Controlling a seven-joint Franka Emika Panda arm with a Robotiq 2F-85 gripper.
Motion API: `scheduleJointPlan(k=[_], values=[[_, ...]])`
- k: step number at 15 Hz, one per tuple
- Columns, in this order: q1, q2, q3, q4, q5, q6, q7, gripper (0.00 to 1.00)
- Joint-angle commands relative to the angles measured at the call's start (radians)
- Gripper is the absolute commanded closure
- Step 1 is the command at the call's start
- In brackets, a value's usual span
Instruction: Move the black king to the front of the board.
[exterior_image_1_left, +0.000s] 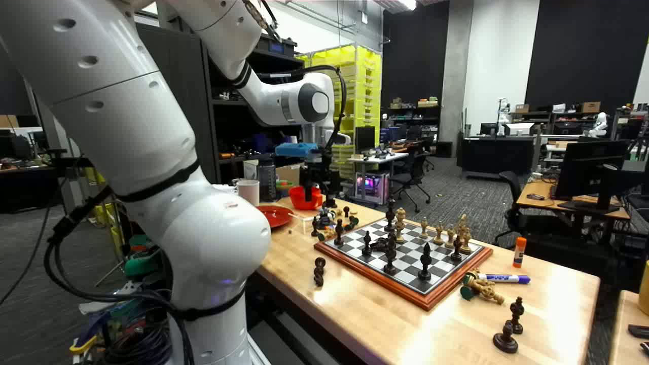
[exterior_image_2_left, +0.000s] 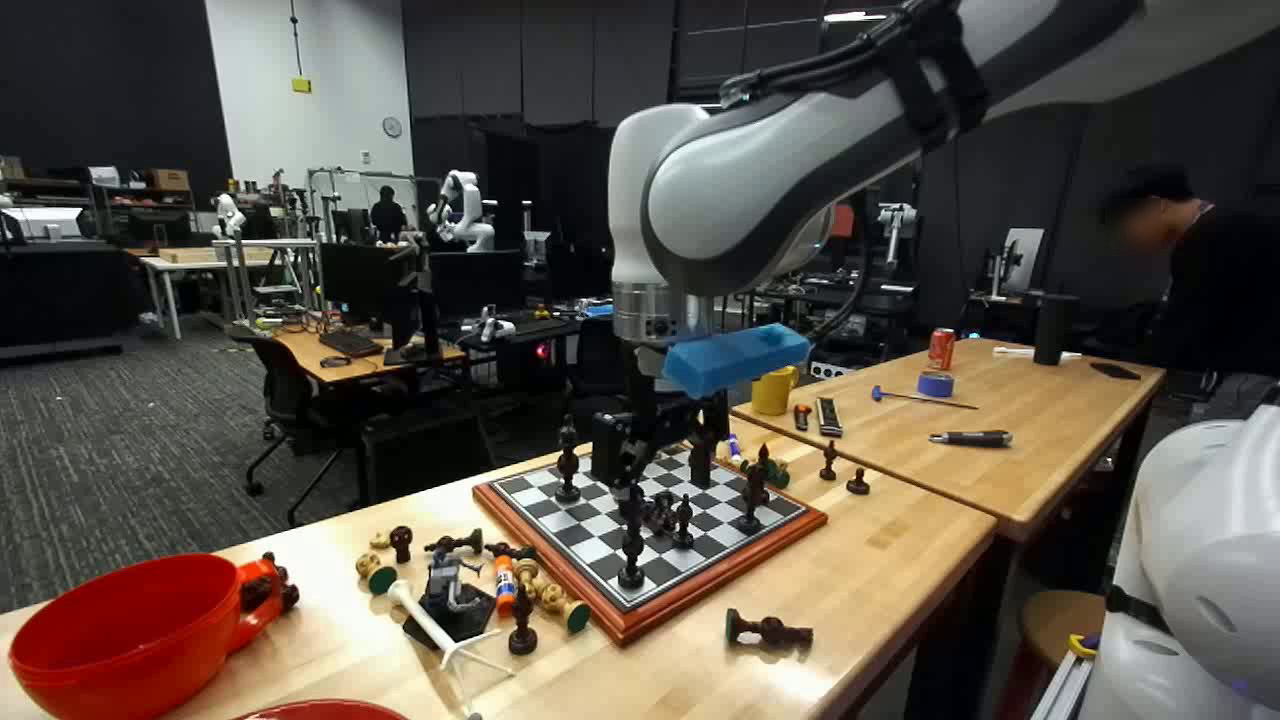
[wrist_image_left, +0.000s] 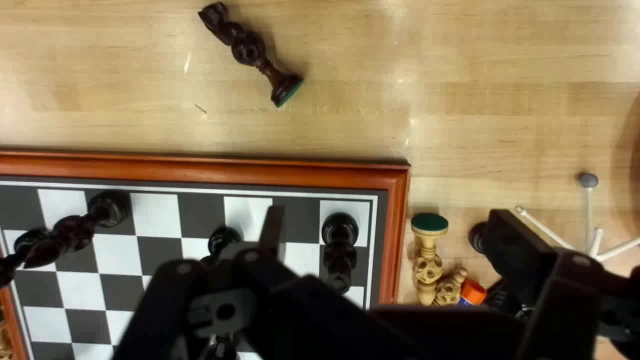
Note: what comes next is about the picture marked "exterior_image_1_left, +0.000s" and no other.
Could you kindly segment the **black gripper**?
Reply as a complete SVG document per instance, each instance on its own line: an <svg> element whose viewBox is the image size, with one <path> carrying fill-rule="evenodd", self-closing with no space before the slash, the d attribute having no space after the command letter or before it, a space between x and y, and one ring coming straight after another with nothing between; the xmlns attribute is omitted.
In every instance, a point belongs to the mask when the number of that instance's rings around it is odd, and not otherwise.
<svg viewBox="0 0 649 365"><path fill-rule="evenodd" d="M312 186L327 189L333 177L325 163L303 163L299 167L299 184L310 191Z"/></svg>

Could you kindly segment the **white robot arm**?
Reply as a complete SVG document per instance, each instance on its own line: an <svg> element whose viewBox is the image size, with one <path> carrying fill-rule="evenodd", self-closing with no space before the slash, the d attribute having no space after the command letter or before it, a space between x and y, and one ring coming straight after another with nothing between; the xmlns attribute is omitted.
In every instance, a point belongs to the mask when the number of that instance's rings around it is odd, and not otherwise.
<svg viewBox="0 0 649 365"><path fill-rule="evenodd" d="M164 300L173 365L252 365L245 283L269 249L263 213L204 178L195 132L131 14L170 7L265 127L333 135L323 73L268 85L247 65L261 27L247 0L0 0L0 41L19 73L107 178L173 268Z"/></svg>

